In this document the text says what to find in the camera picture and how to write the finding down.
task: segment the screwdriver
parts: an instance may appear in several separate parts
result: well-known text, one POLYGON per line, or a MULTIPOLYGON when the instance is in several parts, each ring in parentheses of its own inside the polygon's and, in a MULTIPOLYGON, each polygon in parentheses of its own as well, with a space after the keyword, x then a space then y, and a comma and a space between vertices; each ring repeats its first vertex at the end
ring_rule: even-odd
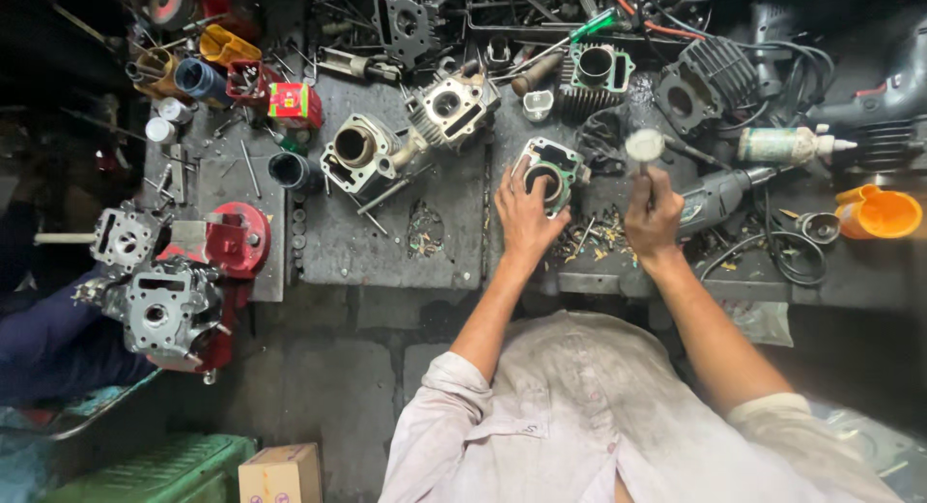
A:
POLYGON ((299 154, 299 155, 306 155, 303 148, 299 146, 299 143, 295 142, 294 140, 291 140, 290 138, 288 138, 287 136, 284 136, 283 134, 279 132, 273 131, 273 129, 270 128, 269 126, 266 126, 264 128, 268 132, 271 133, 271 136, 273 137, 273 142, 276 143, 278 147, 284 149, 287 152, 292 152, 294 154, 299 154))
POLYGON ((558 41, 557 43, 551 45, 550 47, 547 47, 539 55, 531 59, 526 59, 525 61, 522 61, 520 65, 517 65, 512 70, 509 70, 508 73, 514 74, 519 70, 527 69, 527 67, 530 67, 531 65, 535 64, 536 62, 541 60, 544 56, 547 56, 548 54, 550 54, 550 52, 553 52, 557 48, 560 48, 566 45, 567 43, 575 43, 579 41, 582 38, 582 36, 590 35, 603 27, 607 27, 608 25, 611 25, 612 23, 614 23, 615 20, 617 19, 618 19, 618 8, 612 7, 605 11, 602 11, 601 13, 599 13, 598 16, 584 23, 582 27, 579 27, 578 29, 571 31, 570 34, 567 35, 564 39, 558 41))

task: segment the man's right hand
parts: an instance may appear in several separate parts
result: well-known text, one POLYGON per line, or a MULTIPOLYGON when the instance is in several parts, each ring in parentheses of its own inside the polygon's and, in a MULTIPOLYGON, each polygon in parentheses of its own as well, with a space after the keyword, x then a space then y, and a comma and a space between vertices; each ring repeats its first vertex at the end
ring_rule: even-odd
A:
POLYGON ((651 275, 662 264, 681 257, 676 232, 684 202, 682 196, 673 191, 669 175, 663 170, 650 165, 646 176, 634 174, 631 205, 625 214, 625 235, 638 261, 651 275))

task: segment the dirty shirt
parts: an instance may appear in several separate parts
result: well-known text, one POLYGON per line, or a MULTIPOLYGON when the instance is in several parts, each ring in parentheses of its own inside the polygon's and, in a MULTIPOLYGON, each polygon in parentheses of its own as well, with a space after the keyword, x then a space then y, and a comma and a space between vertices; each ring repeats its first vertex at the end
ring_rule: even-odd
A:
POLYGON ((389 450, 381 502, 898 502, 814 419, 773 394, 727 419, 663 346, 606 315, 513 324, 492 387, 447 352, 431 362, 389 450))

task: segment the man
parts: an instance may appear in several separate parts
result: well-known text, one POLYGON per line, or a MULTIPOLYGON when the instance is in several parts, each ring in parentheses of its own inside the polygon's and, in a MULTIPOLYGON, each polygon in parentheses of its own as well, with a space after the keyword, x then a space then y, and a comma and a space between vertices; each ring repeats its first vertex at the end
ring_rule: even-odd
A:
POLYGON ((683 200, 653 166, 634 177, 625 232, 712 408, 627 322, 561 311, 509 325, 570 220, 568 210, 545 217, 545 187, 526 192, 526 167, 503 173, 504 256, 402 411, 380 501, 900 501, 692 274, 675 240, 683 200))
POLYGON ((132 384, 156 368, 125 349, 121 324, 71 298, 95 271, 56 292, 15 291, 37 260, 34 200, 44 186, 27 166, 0 217, 0 405, 132 384))

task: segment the red cable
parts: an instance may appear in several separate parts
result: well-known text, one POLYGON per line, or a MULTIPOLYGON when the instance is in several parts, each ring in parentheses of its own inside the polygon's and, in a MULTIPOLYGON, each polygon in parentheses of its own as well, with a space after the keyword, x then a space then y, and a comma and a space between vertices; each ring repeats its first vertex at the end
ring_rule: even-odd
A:
MULTIPOLYGON (((628 14, 634 16, 634 8, 632 8, 631 5, 628 5, 628 2, 626 2, 625 0, 618 0, 618 4, 621 6, 622 9, 625 10, 625 12, 627 12, 628 14)), ((662 26, 660 26, 660 25, 657 25, 656 23, 651 22, 650 20, 647 20, 647 21, 644 22, 643 24, 644 24, 644 26, 647 27, 648 29, 650 29, 650 30, 652 30, 652 31, 656 31, 656 32, 658 32, 658 33, 664 33, 664 34, 667 34, 667 35, 678 35, 678 36, 690 37, 690 38, 692 38, 692 39, 704 39, 704 36, 703 36, 703 35, 696 35, 695 33, 690 33, 690 32, 688 32, 688 31, 679 31, 678 29, 670 29, 670 28, 667 28, 667 27, 662 27, 662 26)))

